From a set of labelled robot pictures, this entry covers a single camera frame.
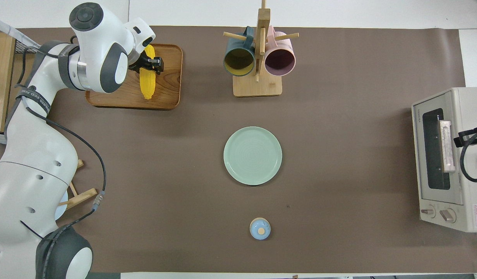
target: green plate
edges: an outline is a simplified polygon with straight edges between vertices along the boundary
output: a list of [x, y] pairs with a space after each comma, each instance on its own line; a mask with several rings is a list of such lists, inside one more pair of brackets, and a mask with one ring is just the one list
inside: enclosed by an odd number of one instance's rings
[[261, 127], [245, 127], [230, 136], [223, 151], [228, 173], [238, 182], [259, 185], [280, 169], [281, 146], [276, 137]]

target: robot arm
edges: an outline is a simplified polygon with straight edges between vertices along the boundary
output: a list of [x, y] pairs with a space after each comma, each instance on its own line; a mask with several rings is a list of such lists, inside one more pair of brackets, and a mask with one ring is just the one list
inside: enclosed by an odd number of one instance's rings
[[0, 279], [87, 275], [90, 245], [71, 226], [58, 228], [54, 221], [77, 154], [44, 118], [63, 88], [115, 91], [128, 65], [155, 38], [141, 19], [122, 24], [96, 3], [76, 7], [70, 24], [79, 44], [51, 41], [41, 46], [8, 122], [8, 144], [0, 160]]

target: small blue round object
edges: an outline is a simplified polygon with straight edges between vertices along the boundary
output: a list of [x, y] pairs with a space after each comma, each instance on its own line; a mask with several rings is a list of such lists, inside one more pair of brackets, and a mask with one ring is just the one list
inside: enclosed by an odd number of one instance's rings
[[260, 217], [252, 220], [249, 230], [255, 239], [265, 240], [271, 233], [271, 226], [266, 219]]

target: brown tablecloth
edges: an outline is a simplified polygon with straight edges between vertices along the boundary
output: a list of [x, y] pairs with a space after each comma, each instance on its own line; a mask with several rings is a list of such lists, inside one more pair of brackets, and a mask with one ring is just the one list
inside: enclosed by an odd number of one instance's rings
[[[50, 118], [85, 137], [107, 167], [106, 198], [75, 226], [95, 272], [477, 272], [477, 234], [419, 220], [410, 104], [464, 86], [457, 30], [278, 28], [299, 32], [278, 97], [235, 98], [222, 66], [234, 27], [154, 27], [184, 50], [172, 111], [90, 106], [62, 90]], [[39, 43], [70, 29], [24, 30]], [[283, 162], [269, 182], [235, 181], [228, 137], [268, 129]], [[79, 141], [79, 191], [102, 184]], [[91, 202], [69, 210], [66, 223]], [[249, 223], [270, 221], [254, 240]]]

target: oven window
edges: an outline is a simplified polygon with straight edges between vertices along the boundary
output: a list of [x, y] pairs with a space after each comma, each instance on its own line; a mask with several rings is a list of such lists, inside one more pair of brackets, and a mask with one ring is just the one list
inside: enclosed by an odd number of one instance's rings
[[426, 152], [426, 169], [428, 186], [431, 189], [450, 189], [448, 173], [442, 171], [442, 146], [440, 144], [440, 120], [443, 109], [435, 109], [423, 114], [424, 149]]

